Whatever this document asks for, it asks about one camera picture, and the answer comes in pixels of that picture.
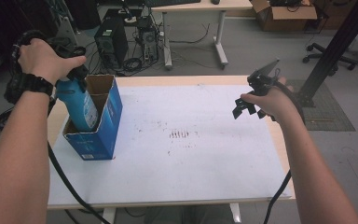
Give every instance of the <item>white table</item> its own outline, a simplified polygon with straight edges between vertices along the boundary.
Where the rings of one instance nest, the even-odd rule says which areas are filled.
[[[67,116],[60,102],[49,117],[49,141],[56,143],[57,159],[79,195],[94,207],[265,201],[282,183],[288,163],[277,124],[246,111],[234,120],[234,100],[249,90],[245,83],[245,76],[119,77],[123,115],[113,160],[82,161],[61,135],[57,140]],[[156,97],[143,98],[151,93]],[[216,101],[226,100],[219,100],[218,106],[211,99],[191,103],[196,96],[207,99],[214,94]],[[164,97],[171,100],[160,102]],[[201,111],[194,113],[193,107]],[[161,110],[170,115],[159,115]],[[178,117],[182,126],[166,122]],[[203,125],[196,127],[195,120]],[[257,148],[250,147],[251,142]],[[79,208],[54,168],[50,170],[48,208]],[[282,196],[293,198],[289,190]]]
[[[206,21],[208,23],[218,22],[217,36],[213,37],[214,45],[224,68],[228,64],[226,54],[222,47],[223,26],[227,10],[251,9],[253,6],[249,0],[220,0],[219,5],[214,5],[211,0],[201,0],[200,3],[153,7],[152,11],[162,12],[164,31],[164,60],[165,67],[172,69],[172,57],[168,25],[172,22],[169,19],[179,21],[181,24]]]

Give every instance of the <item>floor mat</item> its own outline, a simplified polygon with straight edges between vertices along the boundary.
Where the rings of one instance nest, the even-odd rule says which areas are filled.
[[[287,85],[293,86],[295,92],[298,92],[304,82],[304,80],[287,80]],[[315,107],[303,107],[306,126],[309,131],[356,131],[324,83],[316,91],[312,100]]]

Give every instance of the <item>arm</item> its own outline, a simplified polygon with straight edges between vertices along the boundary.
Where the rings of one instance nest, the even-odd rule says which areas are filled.
[[[357,213],[292,102],[276,88],[264,97],[243,94],[241,98],[259,105],[281,125],[301,223],[358,223]]]
[[[19,58],[24,73],[52,84],[85,61],[85,57],[59,58],[40,39],[22,46]],[[0,223],[46,222],[48,102],[45,93],[24,92],[0,136]]]

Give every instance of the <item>black pole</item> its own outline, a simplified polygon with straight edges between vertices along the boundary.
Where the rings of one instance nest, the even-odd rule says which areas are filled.
[[[298,100],[303,106],[313,105],[312,98],[330,74],[333,66],[344,54],[345,50],[358,34],[358,0],[350,14],[337,30],[330,44],[327,46],[322,58],[298,92]]]

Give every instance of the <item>bottle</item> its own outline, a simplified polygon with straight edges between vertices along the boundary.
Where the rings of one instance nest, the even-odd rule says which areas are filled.
[[[68,109],[69,117],[80,133],[93,132],[98,111],[85,86],[76,78],[57,82],[57,97]]]

